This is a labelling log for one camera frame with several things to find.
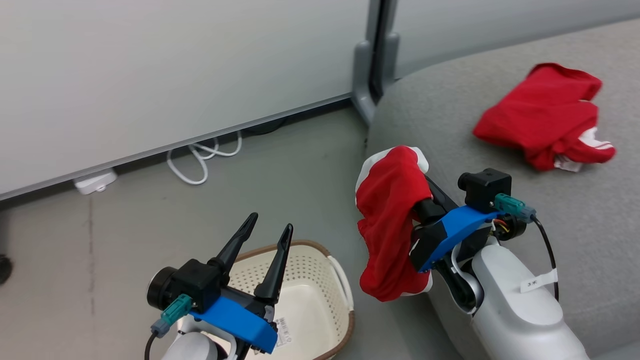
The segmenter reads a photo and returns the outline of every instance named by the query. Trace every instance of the teal connector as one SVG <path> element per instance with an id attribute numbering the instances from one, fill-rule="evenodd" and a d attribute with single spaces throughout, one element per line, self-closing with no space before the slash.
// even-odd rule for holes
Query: teal connector
<path id="1" fill-rule="evenodd" d="M 179 318 L 186 316 L 191 311 L 192 300 L 189 295 L 180 294 L 167 308 L 162 312 L 160 319 L 151 325 L 151 331 L 156 333 L 158 338 L 162 338 L 171 329 L 171 326 L 178 321 Z"/>
<path id="2" fill-rule="evenodd" d="M 189 314 L 192 308 L 192 301 L 189 295 L 180 294 L 180 296 L 162 312 L 160 317 L 169 325 L 173 325 L 179 318 Z"/>
<path id="3" fill-rule="evenodd" d="M 531 217 L 536 214 L 534 208 L 503 193 L 495 196 L 495 205 L 493 207 L 507 214 L 511 214 L 526 223 L 532 222 L 533 219 Z"/>

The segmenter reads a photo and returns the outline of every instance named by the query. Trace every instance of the sofa cushion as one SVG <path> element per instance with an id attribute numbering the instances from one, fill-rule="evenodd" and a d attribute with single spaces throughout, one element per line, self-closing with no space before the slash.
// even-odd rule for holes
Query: sofa cushion
<path id="1" fill-rule="evenodd" d="M 612 352 L 602 354 L 594 360 L 637 360 L 640 359 L 640 342 L 617 348 Z"/>
<path id="2" fill-rule="evenodd" d="M 521 152 L 473 137 L 483 112 L 544 62 L 604 82 L 594 100 L 596 137 L 614 144 L 613 160 L 579 173 L 538 172 Z M 588 354 L 640 340 L 640 20 L 467 56 L 398 81 L 378 105 L 367 152 L 400 144 L 422 149 L 430 177 L 459 204 L 463 172 L 493 167 L 511 174 L 513 195 L 538 210 L 550 236 L 565 320 Z M 550 270 L 535 227 L 508 247 L 535 274 Z M 442 320 L 459 351 L 469 352 L 454 339 L 462 330 Z"/>

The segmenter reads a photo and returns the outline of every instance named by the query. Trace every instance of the black cable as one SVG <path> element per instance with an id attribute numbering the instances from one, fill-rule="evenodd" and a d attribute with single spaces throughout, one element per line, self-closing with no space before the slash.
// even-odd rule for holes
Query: black cable
<path id="1" fill-rule="evenodd" d="M 158 336 L 158 332 L 153 330 L 151 332 L 151 336 L 147 341 L 147 347 L 145 347 L 145 360 L 149 360 L 149 353 L 151 352 L 151 344 L 154 342 L 154 339 Z"/>
<path id="2" fill-rule="evenodd" d="M 289 120 L 289 117 L 284 117 L 280 120 L 274 120 L 271 122 L 267 122 L 265 124 L 248 127 L 246 129 L 243 129 L 242 132 L 248 135 L 271 134 L 272 132 L 276 131 L 277 129 L 280 129 L 283 125 L 285 125 L 288 120 Z"/>
<path id="3" fill-rule="evenodd" d="M 551 249 L 551 243 L 549 242 L 549 237 L 547 236 L 547 232 L 545 231 L 545 227 L 542 226 L 542 223 L 536 215 L 531 215 L 531 220 L 536 223 L 538 229 L 540 230 L 540 234 L 542 235 L 542 239 L 545 240 L 545 245 L 547 246 L 547 252 L 549 253 L 549 260 L 551 261 L 551 267 L 556 269 L 556 257 L 554 256 L 554 251 Z M 560 290 L 558 288 L 558 282 L 554 282 L 554 295 L 556 296 L 556 301 L 560 301 Z"/>

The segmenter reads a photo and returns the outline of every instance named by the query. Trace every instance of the floor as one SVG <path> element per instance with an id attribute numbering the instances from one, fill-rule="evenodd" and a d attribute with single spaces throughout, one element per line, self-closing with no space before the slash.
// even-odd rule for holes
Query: floor
<path id="1" fill-rule="evenodd" d="M 426 295 L 381 303 L 358 285 L 367 249 L 353 197 L 365 136 L 346 108 L 247 138 L 237 156 L 207 162 L 201 186 L 161 163 L 120 176 L 102 193 L 69 190 L 3 211 L 0 243 L 15 270 L 0 287 L 2 358 L 141 359 L 159 317 L 145 298 L 151 277 L 214 256 L 257 211 L 243 250 L 276 242 L 291 222 L 294 238 L 322 243 L 344 267 L 356 327 L 337 359 L 459 359 Z M 175 164 L 199 176 L 193 158 Z M 151 358 L 170 343 L 157 340 Z"/>

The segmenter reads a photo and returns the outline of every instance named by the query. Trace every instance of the cable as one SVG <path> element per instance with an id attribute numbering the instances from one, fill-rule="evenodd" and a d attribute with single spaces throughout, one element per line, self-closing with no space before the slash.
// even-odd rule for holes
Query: cable
<path id="1" fill-rule="evenodd" d="M 549 260 L 551 261 L 551 268 L 556 269 L 556 257 L 554 256 L 554 251 L 551 249 L 551 243 L 549 242 L 549 237 L 547 236 L 547 232 L 545 231 L 545 227 L 542 226 L 540 220 L 536 215 L 531 215 L 531 220 L 536 223 L 538 229 L 540 230 L 540 234 L 542 235 L 542 239 L 545 240 L 545 245 L 547 246 L 547 252 L 549 253 Z M 560 289 L 558 288 L 558 282 L 554 282 L 554 295 L 556 296 L 556 301 L 560 301 Z"/>
<path id="2" fill-rule="evenodd" d="M 284 124 L 287 123 L 289 117 L 284 117 L 282 119 L 267 122 L 265 124 L 260 124 L 256 126 L 249 127 L 248 129 L 244 129 L 243 131 L 249 135 L 266 135 L 271 134 L 273 131 L 280 129 Z"/>
<path id="3" fill-rule="evenodd" d="M 157 331 L 152 331 L 151 336 L 149 336 L 149 340 L 147 341 L 147 346 L 145 347 L 145 360 L 149 360 L 149 353 L 151 352 L 151 344 L 154 342 L 154 339 L 158 336 Z"/>
<path id="4" fill-rule="evenodd" d="M 498 224 L 502 224 L 504 226 L 508 226 L 504 220 L 500 220 L 499 218 L 493 219 L 493 222 L 497 222 Z"/>
<path id="5" fill-rule="evenodd" d="M 200 167 L 202 168 L 203 175 L 201 180 L 191 180 L 185 175 L 183 175 L 182 172 L 180 172 L 180 170 L 178 170 L 177 167 L 175 167 L 175 165 L 173 164 L 173 161 L 171 160 L 171 153 L 173 150 L 169 150 L 166 153 L 166 163 L 167 165 L 169 165 L 169 168 L 171 169 L 171 171 L 173 171 L 173 173 L 180 178 L 180 180 L 190 185 L 200 185 L 209 178 L 209 169 L 207 168 L 207 164 L 204 163 L 205 160 L 209 160 L 213 158 L 215 155 L 229 157 L 229 156 L 236 155 L 238 152 L 240 152 L 240 149 L 242 149 L 242 132 L 237 131 L 236 133 L 238 137 L 238 144 L 234 152 L 218 151 L 218 149 L 220 148 L 220 143 L 218 143 L 218 138 L 213 139 L 213 142 L 214 142 L 213 149 L 210 147 L 206 147 L 204 145 L 200 145 L 199 143 L 192 143 L 187 145 L 187 147 L 189 148 L 193 156 L 195 156 L 196 160 L 198 160 Z M 199 149 L 202 151 L 208 152 L 209 154 L 201 155 L 200 152 L 198 151 Z"/>

